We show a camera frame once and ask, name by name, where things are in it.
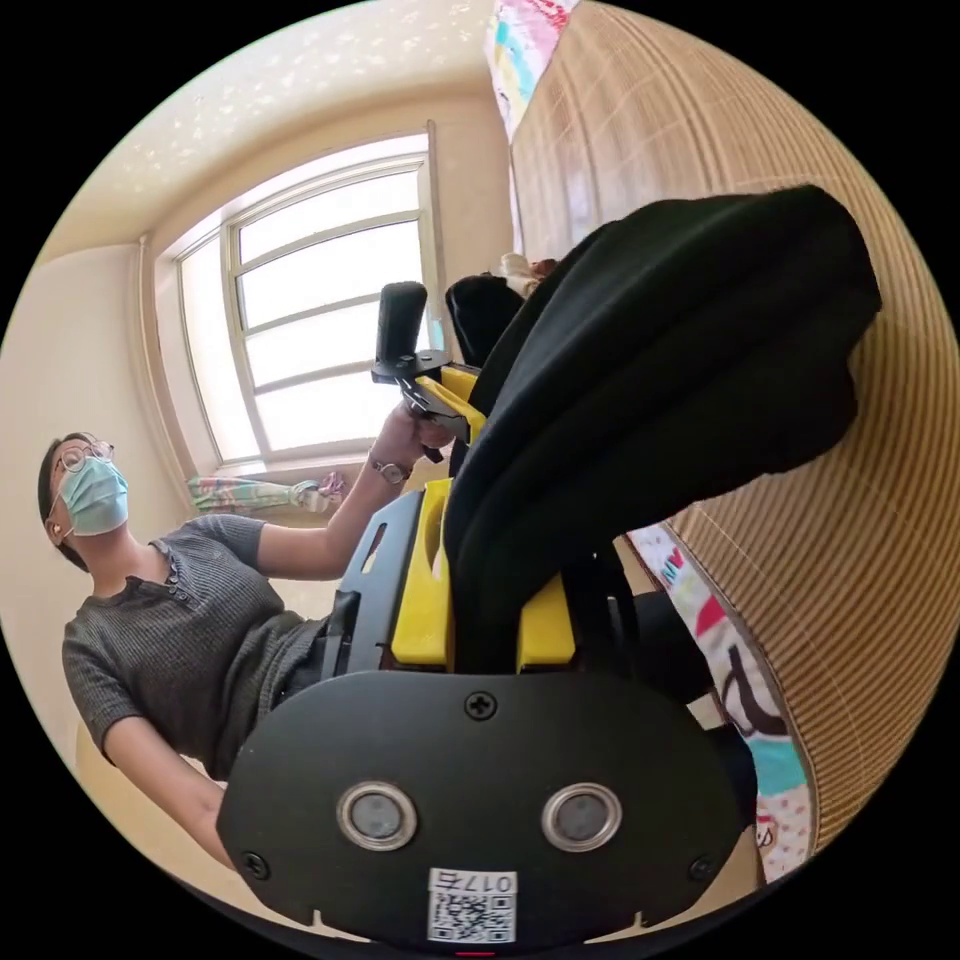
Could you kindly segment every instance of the short sleeve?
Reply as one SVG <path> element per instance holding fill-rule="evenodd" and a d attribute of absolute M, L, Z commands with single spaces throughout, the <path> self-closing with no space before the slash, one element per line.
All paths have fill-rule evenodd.
<path fill-rule="evenodd" d="M 208 513 L 187 526 L 225 546 L 241 563 L 258 570 L 257 554 L 264 521 L 232 513 Z"/>
<path fill-rule="evenodd" d="M 107 731 L 117 721 L 143 716 L 124 684 L 83 642 L 74 625 L 67 627 L 63 641 L 63 672 L 80 718 L 101 753 Z"/>

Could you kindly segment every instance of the glasses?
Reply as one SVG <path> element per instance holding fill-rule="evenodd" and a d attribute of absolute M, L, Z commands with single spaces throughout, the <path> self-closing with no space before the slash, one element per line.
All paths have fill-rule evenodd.
<path fill-rule="evenodd" d="M 67 473 L 78 473 L 86 463 L 88 456 L 94 456 L 97 460 L 104 460 L 109 463 L 113 460 L 113 444 L 106 443 L 103 440 L 94 440 L 93 443 L 84 447 L 69 447 L 63 451 L 60 462 Z"/>

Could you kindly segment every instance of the face mask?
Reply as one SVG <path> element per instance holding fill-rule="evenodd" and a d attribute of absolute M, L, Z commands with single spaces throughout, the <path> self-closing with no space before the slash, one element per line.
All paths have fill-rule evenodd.
<path fill-rule="evenodd" d="M 68 473 L 60 499 L 70 513 L 76 537 L 110 533 L 127 521 L 127 481 L 110 462 L 88 456 L 77 473 Z"/>

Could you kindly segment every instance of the colorful blanket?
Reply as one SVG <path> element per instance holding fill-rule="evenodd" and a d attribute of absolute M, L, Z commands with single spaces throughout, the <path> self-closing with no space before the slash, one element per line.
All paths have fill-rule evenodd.
<path fill-rule="evenodd" d="M 663 584 L 710 668 L 724 711 L 753 754 L 757 771 L 757 846 L 767 881 L 795 870 L 813 841 L 812 791 L 780 706 L 780 695 L 706 576 L 662 524 L 628 534 Z"/>
<path fill-rule="evenodd" d="M 579 0 L 496 0 L 486 54 L 510 142 L 577 3 Z"/>

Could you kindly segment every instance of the dark hair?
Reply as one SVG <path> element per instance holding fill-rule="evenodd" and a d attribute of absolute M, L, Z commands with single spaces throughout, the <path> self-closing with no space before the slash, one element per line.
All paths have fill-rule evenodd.
<path fill-rule="evenodd" d="M 53 477 L 53 468 L 56 463 L 57 448 L 61 443 L 68 440 L 90 440 L 88 433 L 68 433 L 60 440 L 53 440 L 47 448 L 47 452 L 40 461 L 40 475 L 37 477 L 37 505 L 40 507 L 40 521 L 46 525 L 47 517 L 53 509 L 53 491 L 50 489 L 50 480 Z M 84 573 L 88 573 L 87 565 L 80 558 L 76 550 L 71 549 L 65 543 L 61 543 L 57 549 L 75 566 L 79 567 Z"/>

